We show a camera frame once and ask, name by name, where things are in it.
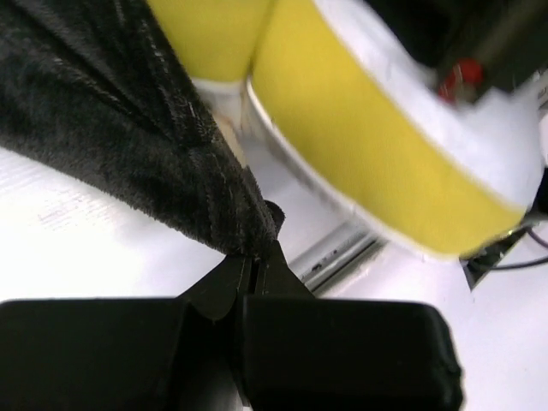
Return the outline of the black floral plush pillowcase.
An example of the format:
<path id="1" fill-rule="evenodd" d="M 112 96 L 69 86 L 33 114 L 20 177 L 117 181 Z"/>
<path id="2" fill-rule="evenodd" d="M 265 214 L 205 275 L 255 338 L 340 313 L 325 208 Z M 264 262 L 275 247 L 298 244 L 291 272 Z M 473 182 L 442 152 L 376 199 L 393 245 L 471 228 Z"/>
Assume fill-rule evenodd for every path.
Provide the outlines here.
<path id="1" fill-rule="evenodd" d="M 221 253 L 283 223 L 144 1 L 2 2 L 1 145 Z"/>

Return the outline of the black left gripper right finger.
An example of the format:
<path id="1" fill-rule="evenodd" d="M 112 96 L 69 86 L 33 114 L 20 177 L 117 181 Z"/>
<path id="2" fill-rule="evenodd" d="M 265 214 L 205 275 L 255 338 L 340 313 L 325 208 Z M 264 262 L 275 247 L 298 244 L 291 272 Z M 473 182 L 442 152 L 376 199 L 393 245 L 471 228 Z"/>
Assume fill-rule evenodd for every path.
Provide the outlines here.
<path id="1" fill-rule="evenodd" d="M 435 307 L 314 297 L 278 245 L 239 263 L 239 391 L 251 408 L 461 408 L 462 368 Z"/>

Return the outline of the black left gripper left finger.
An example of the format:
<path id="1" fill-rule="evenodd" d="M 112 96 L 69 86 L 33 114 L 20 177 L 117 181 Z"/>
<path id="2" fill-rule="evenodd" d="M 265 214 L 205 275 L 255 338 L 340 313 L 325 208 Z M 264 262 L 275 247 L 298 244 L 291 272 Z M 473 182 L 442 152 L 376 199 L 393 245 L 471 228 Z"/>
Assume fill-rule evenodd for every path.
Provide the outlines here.
<path id="1" fill-rule="evenodd" d="M 177 297 L 3 302 L 2 409 L 248 409 L 234 316 L 252 278 L 228 257 Z"/>

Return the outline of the white pillow yellow edge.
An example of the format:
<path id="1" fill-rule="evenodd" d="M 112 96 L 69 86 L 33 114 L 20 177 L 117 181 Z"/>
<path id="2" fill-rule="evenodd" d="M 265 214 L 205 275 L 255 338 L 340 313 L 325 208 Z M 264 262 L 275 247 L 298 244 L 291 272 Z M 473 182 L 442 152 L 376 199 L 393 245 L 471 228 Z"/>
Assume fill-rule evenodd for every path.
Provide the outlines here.
<path id="1" fill-rule="evenodd" d="M 435 92 L 361 1 L 153 1 L 234 154 L 265 140 L 322 200 L 384 239 L 461 257 L 532 209 L 545 162 L 536 96 Z"/>

